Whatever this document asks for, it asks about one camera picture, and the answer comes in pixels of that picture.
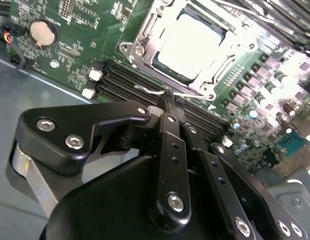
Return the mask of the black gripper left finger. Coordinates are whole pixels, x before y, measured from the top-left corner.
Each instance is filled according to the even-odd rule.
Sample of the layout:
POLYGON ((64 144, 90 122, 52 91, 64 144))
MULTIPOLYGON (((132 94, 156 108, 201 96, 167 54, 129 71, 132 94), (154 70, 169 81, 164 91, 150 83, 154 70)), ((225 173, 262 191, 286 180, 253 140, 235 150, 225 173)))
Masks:
POLYGON ((187 144, 175 98, 33 108, 18 119, 10 164, 50 217, 71 191, 133 159, 154 160, 149 215, 185 227, 192 207, 187 144))

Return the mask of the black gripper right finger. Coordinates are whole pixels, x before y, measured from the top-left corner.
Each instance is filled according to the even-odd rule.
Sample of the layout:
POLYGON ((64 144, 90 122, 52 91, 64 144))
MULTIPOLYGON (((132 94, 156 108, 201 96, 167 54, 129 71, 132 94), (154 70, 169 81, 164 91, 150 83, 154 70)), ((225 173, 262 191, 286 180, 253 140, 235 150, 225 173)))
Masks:
POLYGON ((306 240, 303 227, 284 207, 219 143, 206 146, 196 128, 187 122, 185 101, 175 100, 183 125, 190 159, 206 179, 221 218, 223 240, 306 240))

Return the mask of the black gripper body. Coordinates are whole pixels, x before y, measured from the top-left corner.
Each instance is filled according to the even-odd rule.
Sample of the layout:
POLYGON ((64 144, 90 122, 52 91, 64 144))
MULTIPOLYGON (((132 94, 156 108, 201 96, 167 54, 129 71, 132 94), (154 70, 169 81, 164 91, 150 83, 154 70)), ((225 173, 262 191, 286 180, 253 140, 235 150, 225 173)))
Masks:
POLYGON ((52 211, 43 240, 229 240, 207 182, 189 173, 191 219, 165 233, 150 218, 155 161, 133 159, 64 196, 52 211))

